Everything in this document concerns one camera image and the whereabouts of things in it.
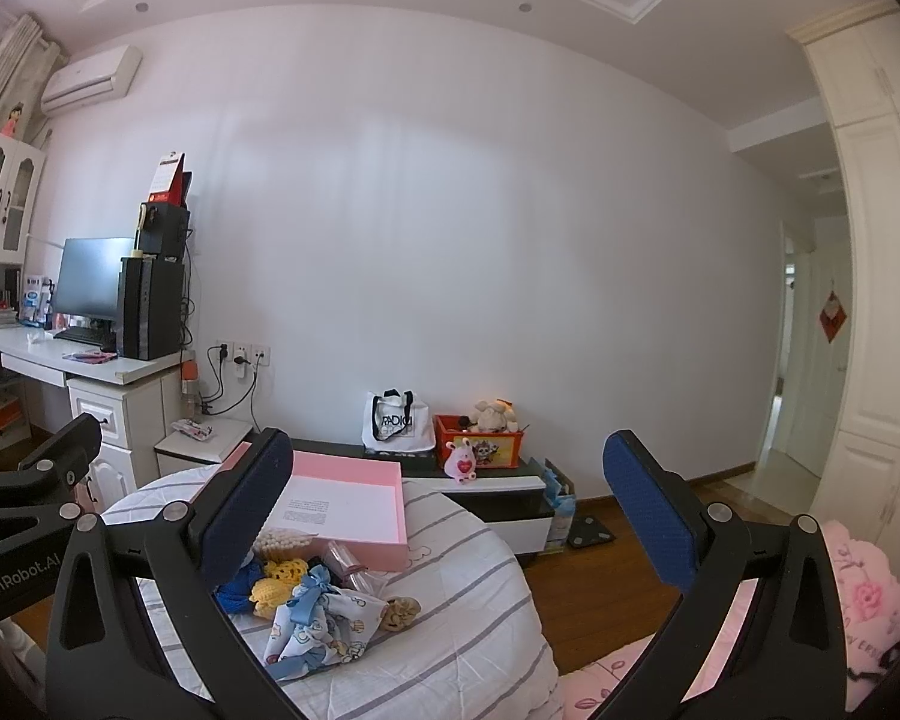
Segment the blue carton beside bench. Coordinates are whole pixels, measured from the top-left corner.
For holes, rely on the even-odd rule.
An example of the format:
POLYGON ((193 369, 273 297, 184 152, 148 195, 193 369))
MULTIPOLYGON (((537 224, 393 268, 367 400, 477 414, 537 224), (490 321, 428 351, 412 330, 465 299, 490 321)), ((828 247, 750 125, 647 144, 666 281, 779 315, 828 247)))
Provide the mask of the blue carton beside bench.
POLYGON ((539 473, 544 483, 544 500, 553 511, 553 522, 549 527, 544 552, 546 554, 562 553, 566 549, 567 539, 574 523, 577 497, 574 483, 566 473, 559 470, 551 460, 530 458, 528 460, 535 472, 539 473))

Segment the royal blue knitted item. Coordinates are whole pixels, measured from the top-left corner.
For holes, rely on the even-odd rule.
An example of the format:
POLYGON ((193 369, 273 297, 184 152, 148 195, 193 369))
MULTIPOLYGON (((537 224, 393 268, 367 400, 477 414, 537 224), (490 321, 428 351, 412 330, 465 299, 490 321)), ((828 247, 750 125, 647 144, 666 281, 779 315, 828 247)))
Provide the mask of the royal blue knitted item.
POLYGON ((242 566, 238 567, 229 582, 222 583, 214 592, 217 605, 227 614, 251 614, 255 610, 255 601, 251 600, 253 587, 265 577, 263 562, 250 551, 242 566))

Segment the orange capped bottle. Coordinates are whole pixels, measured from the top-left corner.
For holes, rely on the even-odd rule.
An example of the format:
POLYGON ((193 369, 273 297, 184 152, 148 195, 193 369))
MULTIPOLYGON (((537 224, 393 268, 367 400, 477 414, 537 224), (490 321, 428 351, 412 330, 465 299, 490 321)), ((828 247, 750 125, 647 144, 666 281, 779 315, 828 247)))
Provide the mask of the orange capped bottle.
POLYGON ((182 362, 182 366, 180 366, 180 380, 182 381, 182 392, 185 397, 198 397, 198 364, 196 364, 194 359, 185 359, 182 362))

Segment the black keyboard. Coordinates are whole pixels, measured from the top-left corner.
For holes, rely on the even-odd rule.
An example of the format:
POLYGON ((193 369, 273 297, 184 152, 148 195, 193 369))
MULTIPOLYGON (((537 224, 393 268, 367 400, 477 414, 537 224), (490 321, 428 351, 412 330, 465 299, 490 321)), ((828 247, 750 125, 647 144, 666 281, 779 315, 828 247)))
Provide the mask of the black keyboard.
POLYGON ((108 328, 97 327, 68 327, 59 330, 53 335, 55 340, 68 343, 88 344, 102 349, 105 353, 116 351, 116 333, 108 328))

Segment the beige plush toy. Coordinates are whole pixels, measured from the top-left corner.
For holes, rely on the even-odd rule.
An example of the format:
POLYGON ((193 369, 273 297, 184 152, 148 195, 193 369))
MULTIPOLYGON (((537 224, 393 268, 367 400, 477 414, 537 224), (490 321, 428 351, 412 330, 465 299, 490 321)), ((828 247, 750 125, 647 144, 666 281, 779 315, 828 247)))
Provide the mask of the beige plush toy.
POLYGON ((516 433, 520 429, 514 405, 504 398, 478 401, 458 424, 468 433, 480 434, 516 433))

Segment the white desk with drawers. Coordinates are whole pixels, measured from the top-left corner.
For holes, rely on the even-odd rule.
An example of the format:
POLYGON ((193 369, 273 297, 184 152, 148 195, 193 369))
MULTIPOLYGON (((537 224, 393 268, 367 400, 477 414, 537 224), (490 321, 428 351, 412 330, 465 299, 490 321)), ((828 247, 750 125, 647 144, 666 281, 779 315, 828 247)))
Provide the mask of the white desk with drawers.
POLYGON ((180 353, 152 361, 115 358, 76 361, 82 346, 35 328, 0 328, 4 367, 68 392, 71 415, 87 413, 100 424, 100 450, 87 488, 105 511, 159 478, 155 446, 182 416, 180 353))

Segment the clear plastic bag pink band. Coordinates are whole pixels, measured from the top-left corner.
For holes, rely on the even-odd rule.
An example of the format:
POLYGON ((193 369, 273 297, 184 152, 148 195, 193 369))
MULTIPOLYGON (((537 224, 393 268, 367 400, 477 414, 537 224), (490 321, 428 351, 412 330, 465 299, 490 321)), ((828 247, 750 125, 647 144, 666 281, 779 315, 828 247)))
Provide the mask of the clear plastic bag pink band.
POLYGON ((345 544, 327 541, 322 562, 341 587, 364 595, 380 596, 386 587, 386 575, 371 571, 345 544))

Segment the pink floral pillow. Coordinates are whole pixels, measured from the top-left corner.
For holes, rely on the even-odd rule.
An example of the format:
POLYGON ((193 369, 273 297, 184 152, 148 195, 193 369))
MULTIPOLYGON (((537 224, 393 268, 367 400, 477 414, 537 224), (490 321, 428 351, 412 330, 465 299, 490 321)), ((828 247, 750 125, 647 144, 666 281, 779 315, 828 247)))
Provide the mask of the pink floral pillow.
MULTIPOLYGON (((876 544, 850 536, 831 520, 823 525, 844 618, 847 652, 845 708, 855 710, 900 656, 900 582, 876 544)), ((567 718, 590 717, 621 683, 649 645, 639 639, 560 678, 567 718)))

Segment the white air conditioner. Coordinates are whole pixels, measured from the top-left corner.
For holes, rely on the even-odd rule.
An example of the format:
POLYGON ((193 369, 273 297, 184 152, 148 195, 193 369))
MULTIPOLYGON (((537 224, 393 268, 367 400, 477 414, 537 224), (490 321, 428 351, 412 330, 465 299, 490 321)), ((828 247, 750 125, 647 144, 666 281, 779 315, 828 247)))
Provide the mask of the white air conditioner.
POLYGON ((55 71, 46 83, 40 109, 48 117, 78 107, 123 98, 142 64, 134 46, 118 46, 71 62, 55 71))

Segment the doll on cabinet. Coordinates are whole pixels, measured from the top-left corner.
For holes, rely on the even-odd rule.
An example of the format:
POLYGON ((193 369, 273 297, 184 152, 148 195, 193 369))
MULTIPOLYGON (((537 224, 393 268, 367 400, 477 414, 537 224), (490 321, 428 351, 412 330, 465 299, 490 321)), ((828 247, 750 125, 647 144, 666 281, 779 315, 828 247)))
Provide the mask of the doll on cabinet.
POLYGON ((1 127, 1 133, 7 138, 16 138, 19 130, 20 119, 22 119, 23 104, 16 104, 13 109, 9 110, 7 119, 1 127))

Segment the black floor scale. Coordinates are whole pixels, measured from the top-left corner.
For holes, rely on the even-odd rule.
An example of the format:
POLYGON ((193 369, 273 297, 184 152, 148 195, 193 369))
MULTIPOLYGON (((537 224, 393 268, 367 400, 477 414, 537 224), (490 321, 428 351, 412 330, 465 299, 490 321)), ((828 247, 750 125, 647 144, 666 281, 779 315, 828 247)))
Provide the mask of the black floor scale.
POLYGON ((569 528, 566 544, 569 550, 588 550, 601 544, 611 544, 616 535, 605 523, 593 515, 575 517, 569 528))

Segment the red white paper bag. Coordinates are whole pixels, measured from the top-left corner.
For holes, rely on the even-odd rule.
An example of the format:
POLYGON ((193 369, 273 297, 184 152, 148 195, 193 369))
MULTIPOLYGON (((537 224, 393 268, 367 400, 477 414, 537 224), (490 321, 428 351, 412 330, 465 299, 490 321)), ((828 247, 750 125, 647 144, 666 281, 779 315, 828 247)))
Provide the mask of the red white paper bag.
POLYGON ((185 204, 185 153, 171 151, 157 163, 157 169, 148 188, 148 203, 185 204))

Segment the red door ornament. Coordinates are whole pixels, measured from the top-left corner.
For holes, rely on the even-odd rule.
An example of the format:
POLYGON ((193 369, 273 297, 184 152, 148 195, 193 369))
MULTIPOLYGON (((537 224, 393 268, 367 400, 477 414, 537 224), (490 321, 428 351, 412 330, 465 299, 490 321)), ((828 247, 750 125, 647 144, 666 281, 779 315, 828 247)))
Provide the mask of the red door ornament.
POLYGON ((845 310, 841 298, 834 291, 829 291, 820 312, 821 330, 829 343, 832 343, 841 333, 847 319, 847 310, 845 310))

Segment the white glass door cabinet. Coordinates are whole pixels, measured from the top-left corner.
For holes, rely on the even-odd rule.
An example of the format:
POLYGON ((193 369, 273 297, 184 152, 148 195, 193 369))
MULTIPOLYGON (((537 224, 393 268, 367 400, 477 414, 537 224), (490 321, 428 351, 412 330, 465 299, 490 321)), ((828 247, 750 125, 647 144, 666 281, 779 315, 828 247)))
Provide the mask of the white glass door cabinet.
POLYGON ((21 266, 46 154, 0 133, 0 265, 21 266))

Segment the pink packet on cabinet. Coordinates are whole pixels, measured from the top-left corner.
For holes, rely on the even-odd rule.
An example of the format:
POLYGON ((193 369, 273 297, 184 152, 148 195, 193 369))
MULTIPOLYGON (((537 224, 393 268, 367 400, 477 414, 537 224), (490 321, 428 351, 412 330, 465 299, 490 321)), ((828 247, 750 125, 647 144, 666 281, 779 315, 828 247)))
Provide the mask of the pink packet on cabinet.
POLYGON ((172 431, 190 439, 198 440, 198 442, 205 442, 214 434, 214 427, 210 424, 193 421, 193 419, 177 419, 172 422, 172 431))

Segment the black computer monitor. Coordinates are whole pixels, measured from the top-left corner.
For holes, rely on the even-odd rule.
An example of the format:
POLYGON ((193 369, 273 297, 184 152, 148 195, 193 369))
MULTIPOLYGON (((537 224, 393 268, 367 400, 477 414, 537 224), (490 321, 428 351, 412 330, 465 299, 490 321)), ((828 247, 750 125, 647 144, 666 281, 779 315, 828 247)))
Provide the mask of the black computer monitor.
POLYGON ((53 296, 56 312, 87 319, 115 320, 119 273, 131 249, 131 238, 66 239, 53 296))

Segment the pink heart plush toy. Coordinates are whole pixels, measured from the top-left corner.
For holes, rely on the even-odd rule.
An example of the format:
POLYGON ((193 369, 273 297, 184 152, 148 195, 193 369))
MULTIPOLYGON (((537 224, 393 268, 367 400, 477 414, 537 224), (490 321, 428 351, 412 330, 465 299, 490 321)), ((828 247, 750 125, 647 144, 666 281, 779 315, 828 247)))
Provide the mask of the pink heart plush toy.
POLYGON ((447 442, 445 449, 448 457, 443 462, 443 472, 460 484, 475 481, 478 464, 471 440, 464 437, 460 442, 447 442))

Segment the small white side cabinet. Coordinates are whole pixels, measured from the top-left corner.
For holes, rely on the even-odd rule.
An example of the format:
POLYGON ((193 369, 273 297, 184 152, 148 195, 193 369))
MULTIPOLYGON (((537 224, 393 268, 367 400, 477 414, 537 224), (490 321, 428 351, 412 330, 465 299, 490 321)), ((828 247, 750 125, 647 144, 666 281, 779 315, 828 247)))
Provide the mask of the small white side cabinet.
POLYGON ((222 416, 206 418, 201 427, 209 431, 209 436, 203 440, 172 431, 154 447, 160 476, 219 465, 253 433, 249 422, 222 416))

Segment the white black tote bag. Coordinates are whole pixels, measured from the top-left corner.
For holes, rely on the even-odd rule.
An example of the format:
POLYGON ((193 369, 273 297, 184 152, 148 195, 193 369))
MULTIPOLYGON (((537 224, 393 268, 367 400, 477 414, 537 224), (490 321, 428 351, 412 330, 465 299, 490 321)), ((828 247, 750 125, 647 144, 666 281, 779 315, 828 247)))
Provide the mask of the white black tote bag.
POLYGON ((374 454, 425 454, 436 448, 430 406, 413 390, 390 388, 368 394, 362 420, 362 445, 374 454))

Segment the wall power outlets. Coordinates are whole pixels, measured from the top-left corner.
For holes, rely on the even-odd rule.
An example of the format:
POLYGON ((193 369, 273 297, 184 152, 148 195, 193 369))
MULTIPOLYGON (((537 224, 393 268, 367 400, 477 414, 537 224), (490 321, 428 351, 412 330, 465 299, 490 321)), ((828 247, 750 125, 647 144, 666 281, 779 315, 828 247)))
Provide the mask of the wall power outlets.
POLYGON ((211 346, 217 359, 230 359, 233 364, 250 367, 268 367, 271 364, 271 348, 261 344, 235 344, 232 341, 216 341, 211 346))

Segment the blue printed baby cloth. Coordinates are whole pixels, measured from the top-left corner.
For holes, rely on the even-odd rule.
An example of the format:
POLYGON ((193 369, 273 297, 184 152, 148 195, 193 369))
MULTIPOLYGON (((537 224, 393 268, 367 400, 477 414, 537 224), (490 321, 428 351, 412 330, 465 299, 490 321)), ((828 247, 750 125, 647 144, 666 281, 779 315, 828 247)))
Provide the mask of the blue printed baby cloth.
POLYGON ((386 603, 331 582, 313 567, 279 606, 263 653, 265 671, 278 683, 359 660, 380 629, 386 603))

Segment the pink cardboard box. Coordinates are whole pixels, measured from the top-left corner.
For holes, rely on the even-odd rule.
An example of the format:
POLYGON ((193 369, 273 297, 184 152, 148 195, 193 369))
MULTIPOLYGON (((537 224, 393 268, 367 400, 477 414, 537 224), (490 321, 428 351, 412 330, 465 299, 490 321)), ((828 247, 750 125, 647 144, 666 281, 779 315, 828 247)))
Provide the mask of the pink cardboard box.
POLYGON ((409 553, 401 466, 294 450, 289 481, 251 544, 263 528, 312 533, 322 551, 338 541, 371 571, 397 572, 409 553))

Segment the red toy storage box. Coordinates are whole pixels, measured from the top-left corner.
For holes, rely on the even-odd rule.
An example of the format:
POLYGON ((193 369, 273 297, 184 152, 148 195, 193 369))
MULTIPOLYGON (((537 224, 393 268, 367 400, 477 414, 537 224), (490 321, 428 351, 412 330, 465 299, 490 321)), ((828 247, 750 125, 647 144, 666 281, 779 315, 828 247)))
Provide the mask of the red toy storage box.
POLYGON ((443 466, 453 447, 464 439, 471 442, 471 450, 479 468, 487 470, 512 470, 520 465, 520 449, 523 433, 473 433, 460 426, 460 415, 434 416, 437 439, 437 465, 443 466))

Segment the black computer tower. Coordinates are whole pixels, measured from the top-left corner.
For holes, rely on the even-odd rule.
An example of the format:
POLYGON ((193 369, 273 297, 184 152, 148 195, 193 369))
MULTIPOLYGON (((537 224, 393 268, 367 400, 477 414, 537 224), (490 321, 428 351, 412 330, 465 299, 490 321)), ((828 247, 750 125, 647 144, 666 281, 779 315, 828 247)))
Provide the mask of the black computer tower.
POLYGON ((116 354, 152 361, 175 355, 183 340, 182 262, 125 257, 118 283, 116 354))

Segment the white wardrobe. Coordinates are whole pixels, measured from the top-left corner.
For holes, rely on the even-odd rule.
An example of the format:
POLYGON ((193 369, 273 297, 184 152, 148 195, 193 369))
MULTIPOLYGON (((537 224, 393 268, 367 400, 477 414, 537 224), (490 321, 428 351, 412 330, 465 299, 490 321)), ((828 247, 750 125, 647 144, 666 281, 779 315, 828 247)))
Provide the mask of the white wardrobe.
POLYGON ((854 288, 841 414, 813 511, 875 543, 900 580, 900 7, 875 0, 792 36, 836 138, 854 288))

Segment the black speaker box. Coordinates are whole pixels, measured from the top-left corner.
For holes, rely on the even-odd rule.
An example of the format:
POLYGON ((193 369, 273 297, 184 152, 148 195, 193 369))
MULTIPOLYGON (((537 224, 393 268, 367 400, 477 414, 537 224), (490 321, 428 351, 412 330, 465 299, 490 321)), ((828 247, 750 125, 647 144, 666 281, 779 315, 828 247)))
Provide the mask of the black speaker box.
POLYGON ((180 260, 187 243, 190 212, 183 205, 146 202, 137 213, 134 250, 142 257, 180 260))

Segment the beige stocking ball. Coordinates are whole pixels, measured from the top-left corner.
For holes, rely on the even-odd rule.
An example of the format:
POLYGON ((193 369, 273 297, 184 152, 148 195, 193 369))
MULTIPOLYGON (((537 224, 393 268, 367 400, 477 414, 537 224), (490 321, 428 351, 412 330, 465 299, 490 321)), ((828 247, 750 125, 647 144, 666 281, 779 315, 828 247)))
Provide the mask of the beige stocking ball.
POLYGON ((421 614, 418 600, 409 596, 398 596, 386 602, 380 619, 380 629, 385 632, 401 632, 413 626, 416 617, 421 614))

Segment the yellow crochet item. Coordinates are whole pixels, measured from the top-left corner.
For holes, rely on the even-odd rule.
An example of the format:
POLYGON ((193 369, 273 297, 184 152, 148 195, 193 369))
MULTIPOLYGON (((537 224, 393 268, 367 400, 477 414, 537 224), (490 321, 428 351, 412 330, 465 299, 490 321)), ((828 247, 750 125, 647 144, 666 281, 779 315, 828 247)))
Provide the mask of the yellow crochet item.
POLYGON ((307 574, 308 564, 300 557, 263 562, 263 577, 253 583, 248 597, 251 612, 260 619, 271 621, 279 606, 290 600, 295 587, 301 585, 307 574))

